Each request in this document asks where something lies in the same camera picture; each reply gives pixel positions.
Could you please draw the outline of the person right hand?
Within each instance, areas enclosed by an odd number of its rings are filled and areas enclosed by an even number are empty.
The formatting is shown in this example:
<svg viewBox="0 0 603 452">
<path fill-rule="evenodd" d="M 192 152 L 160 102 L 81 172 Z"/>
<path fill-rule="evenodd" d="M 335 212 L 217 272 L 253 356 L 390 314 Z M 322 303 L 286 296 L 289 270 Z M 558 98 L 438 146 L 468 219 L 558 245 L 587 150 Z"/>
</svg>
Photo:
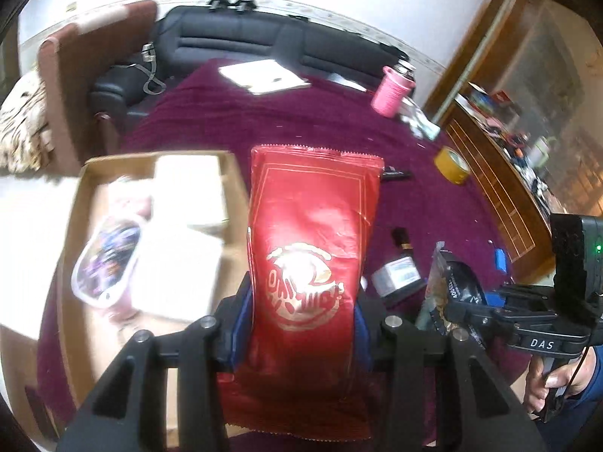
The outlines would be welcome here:
<svg viewBox="0 0 603 452">
<path fill-rule="evenodd" d="M 534 355 L 526 375 L 523 397 L 526 411 L 541 412 L 549 394 L 560 388 L 566 390 L 567 396 L 584 392 L 594 376 L 596 365 L 597 355 L 592 347 L 587 348 L 578 362 L 565 364 L 548 373 L 545 372 L 544 359 Z"/>
</svg>

